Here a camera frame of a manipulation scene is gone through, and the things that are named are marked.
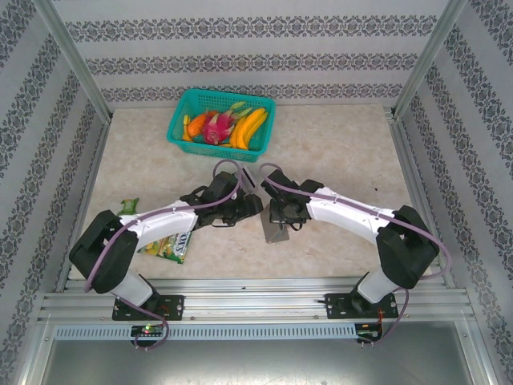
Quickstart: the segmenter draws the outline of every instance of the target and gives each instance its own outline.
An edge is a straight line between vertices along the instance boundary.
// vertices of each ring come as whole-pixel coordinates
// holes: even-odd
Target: metal plate
[[[351,306],[351,297],[348,293],[329,293],[325,296],[325,306],[328,319],[358,319],[358,318],[379,318],[378,311],[382,310],[383,318],[397,318],[398,305],[393,294],[388,294],[376,304],[374,315],[359,314]]]
[[[155,314],[165,318],[166,321],[181,321],[184,313],[184,299],[183,295],[161,295]],[[112,319],[114,321],[155,321],[155,318],[132,309],[119,299],[114,302]]]

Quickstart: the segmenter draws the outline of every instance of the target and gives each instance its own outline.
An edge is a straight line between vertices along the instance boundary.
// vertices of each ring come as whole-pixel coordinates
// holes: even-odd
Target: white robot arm
[[[109,210],[103,211],[71,250],[71,263],[97,293],[111,292],[135,306],[153,311],[152,307],[158,304],[155,300],[158,294],[146,280],[128,269],[134,252],[171,234],[194,231],[214,221],[230,227],[261,212],[261,199],[242,188],[233,194],[236,186],[235,175],[220,172],[208,187],[201,186],[167,207],[121,217]],[[216,203],[228,195],[232,195],[230,199]],[[129,224],[132,225],[112,239]]]
[[[301,228],[308,220],[326,221],[356,233],[377,246],[381,265],[366,274],[351,293],[351,306],[360,314],[372,310],[374,304],[398,287],[415,287],[438,255],[439,248],[432,241],[380,217],[382,214],[384,217],[398,219],[429,233],[417,211],[409,206],[402,206],[396,211],[369,206],[339,195],[314,180],[306,180],[298,185],[281,170],[271,173],[268,179],[289,189],[275,188],[266,180],[262,183],[264,190],[271,196],[271,223],[280,226],[299,225]]]

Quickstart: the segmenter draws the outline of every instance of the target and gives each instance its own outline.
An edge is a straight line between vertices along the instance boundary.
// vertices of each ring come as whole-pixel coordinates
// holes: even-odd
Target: plastic basket
[[[182,140],[184,134],[184,116],[192,118],[204,113],[206,110],[226,111],[232,104],[245,101],[244,108],[263,107],[268,112],[267,119],[258,129],[249,142],[249,151],[237,148],[224,148],[199,144]],[[168,129],[168,140],[181,148],[183,152],[190,154],[216,156],[218,158],[229,158],[243,162],[256,162],[258,157],[267,150],[273,130],[274,112],[276,104],[274,100],[259,96],[233,94],[231,92],[219,92],[209,90],[190,89],[186,90],[178,103],[175,114],[171,119]]]

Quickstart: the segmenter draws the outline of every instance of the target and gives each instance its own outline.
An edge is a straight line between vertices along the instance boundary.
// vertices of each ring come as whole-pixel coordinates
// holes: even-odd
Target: snack bag
[[[185,253],[191,241],[191,232],[173,234],[144,246],[139,253],[155,255],[157,257],[169,259],[179,264],[185,261]]]

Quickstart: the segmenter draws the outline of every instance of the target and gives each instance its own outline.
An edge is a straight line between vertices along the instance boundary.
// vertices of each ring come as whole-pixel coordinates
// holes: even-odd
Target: table surface
[[[137,212],[143,213],[211,182],[219,159],[186,154],[167,142],[174,111],[115,111],[84,229],[99,212],[119,211],[125,198],[138,197]],[[278,106],[268,151],[256,164],[246,165],[257,173],[264,162],[279,164],[299,183],[317,180],[370,205],[410,205],[378,104]],[[264,203],[269,201],[263,190],[259,195]],[[137,253],[131,268],[145,278],[322,278],[362,276],[379,265],[375,245],[334,225],[309,221],[302,231],[289,234],[289,241],[266,244],[256,216],[231,229],[195,231],[183,265]],[[75,268],[70,278],[83,279]]]

